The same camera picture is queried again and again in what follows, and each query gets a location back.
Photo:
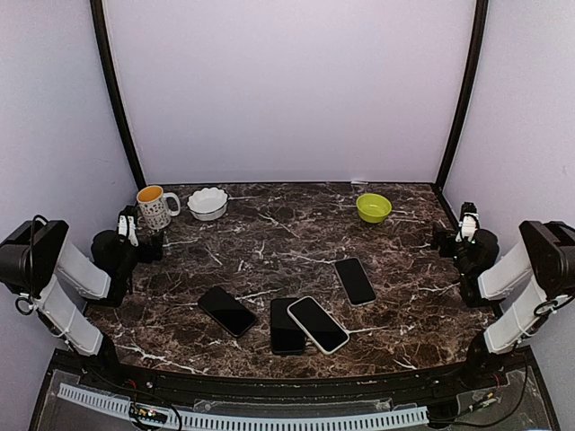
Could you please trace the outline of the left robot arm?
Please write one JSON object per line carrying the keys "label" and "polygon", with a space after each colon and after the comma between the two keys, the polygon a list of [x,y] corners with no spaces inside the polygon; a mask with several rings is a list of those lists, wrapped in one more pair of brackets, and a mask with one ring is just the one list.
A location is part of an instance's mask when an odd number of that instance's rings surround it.
{"label": "left robot arm", "polygon": [[67,292],[73,287],[87,303],[118,307],[133,291],[133,272],[140,263],[163,256],[164,234],[141,242],[133,217],[123,215],[117,230],[97,233],[92,257],[70,240],[69,225],[36,215],[1,243],[1,282],[16,296],[22,315],[37,313],[54,336],[80,356],[95,358],[93,379],[107,391],[120,391],[126,370],[117,365],[111,338],[90,323]]}

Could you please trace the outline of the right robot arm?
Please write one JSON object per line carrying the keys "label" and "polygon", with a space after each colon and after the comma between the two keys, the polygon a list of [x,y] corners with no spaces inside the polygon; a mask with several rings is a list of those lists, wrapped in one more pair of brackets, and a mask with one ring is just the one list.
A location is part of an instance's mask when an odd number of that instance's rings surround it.
{"label": "right robot arm", "polygon": [[535,335],[550,315],[574,300],[574,228],[564,222],[524,221],[521,239],[499,258],[497,236],[467,214],[456,230],[432,228],[430,247],[454,262],[459,291],[470,308],[512,300],[509,308],[474,337],[458,381],[476,390],[493,374],[497,356]]}

